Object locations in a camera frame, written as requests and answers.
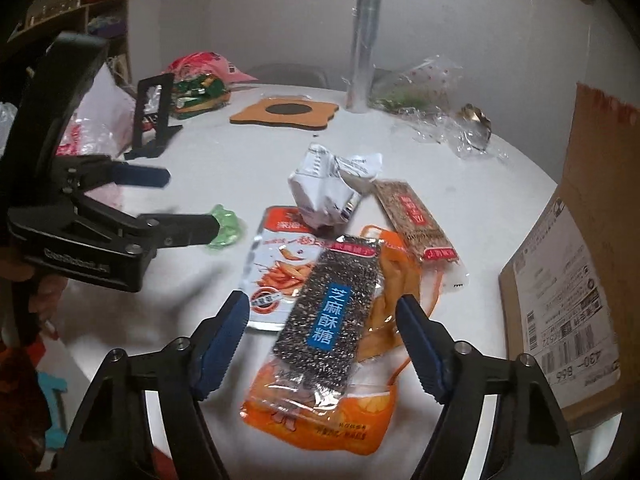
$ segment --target cork coaster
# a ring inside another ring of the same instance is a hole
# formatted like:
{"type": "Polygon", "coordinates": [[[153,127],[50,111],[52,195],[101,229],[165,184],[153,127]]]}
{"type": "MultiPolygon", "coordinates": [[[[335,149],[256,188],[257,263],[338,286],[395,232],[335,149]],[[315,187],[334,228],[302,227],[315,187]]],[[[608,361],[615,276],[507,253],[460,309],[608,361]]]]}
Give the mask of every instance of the cork coaster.
{"type": "Polygon", "coordinates": [[[290,126],[302,130],[324,130],[339,106],[297,99],[262,99],[230,117],[232,124],[290,126]]]}

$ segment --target human hand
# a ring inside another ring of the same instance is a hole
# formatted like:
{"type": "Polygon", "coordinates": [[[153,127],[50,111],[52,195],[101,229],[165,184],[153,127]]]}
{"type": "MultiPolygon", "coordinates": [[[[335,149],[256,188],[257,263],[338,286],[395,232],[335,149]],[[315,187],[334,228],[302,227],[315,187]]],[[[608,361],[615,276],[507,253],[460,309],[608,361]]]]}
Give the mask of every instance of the human hand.
{"type": "MultiPolygon", "coordinates": [[[[10,282],[25,282],[34,274],[35,269],[21,259],[16,248],[0,248],[0,277],[10,282]]],[[[67,282],[68,279],[56,274],[44,276],[37,293],[29,299],[29,312],[38,314],[41,321],[50,319],[56,312],[67,282]]]]}

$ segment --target green candy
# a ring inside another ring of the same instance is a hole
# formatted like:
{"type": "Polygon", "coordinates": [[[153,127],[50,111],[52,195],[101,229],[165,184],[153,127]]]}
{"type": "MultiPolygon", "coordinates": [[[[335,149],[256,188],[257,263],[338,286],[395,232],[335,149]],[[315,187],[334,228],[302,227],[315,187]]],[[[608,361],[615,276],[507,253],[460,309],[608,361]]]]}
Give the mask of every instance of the green candy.
{"type": "Polygon", "coordinates": [[[242,226],[236,213],[217,204],[211,210],[213,217],[220,224],[220,231],[211,243],[207,246],[211,249],[222,249],[229,245],[235,244],[242,236],[242,226]]]}

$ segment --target crumpled white package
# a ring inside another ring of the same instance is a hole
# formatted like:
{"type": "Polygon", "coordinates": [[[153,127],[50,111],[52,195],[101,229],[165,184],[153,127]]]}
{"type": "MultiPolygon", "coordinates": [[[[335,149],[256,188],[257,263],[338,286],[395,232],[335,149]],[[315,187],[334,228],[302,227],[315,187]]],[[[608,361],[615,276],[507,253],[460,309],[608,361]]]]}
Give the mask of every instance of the crumpled white package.
{"type": "Polygon", "coordinates": [[[346,224],[370,182],[382,170],[382,154],[335,156],[311,144],[289,187],[302,218],[313,229],[346,224]]]}

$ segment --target black circle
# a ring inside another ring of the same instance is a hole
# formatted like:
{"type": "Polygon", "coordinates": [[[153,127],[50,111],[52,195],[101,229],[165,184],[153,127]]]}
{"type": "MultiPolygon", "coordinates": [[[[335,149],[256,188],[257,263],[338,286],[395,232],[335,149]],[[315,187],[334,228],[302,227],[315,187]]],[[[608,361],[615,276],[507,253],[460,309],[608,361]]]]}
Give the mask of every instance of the black circle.
{"type": "Polygon", "coordinates": [[[313,108],[300,103],[279,103],[277,105],[267,106],[264,111],[277,115],[302,115],[308,114],[313,108]]]}

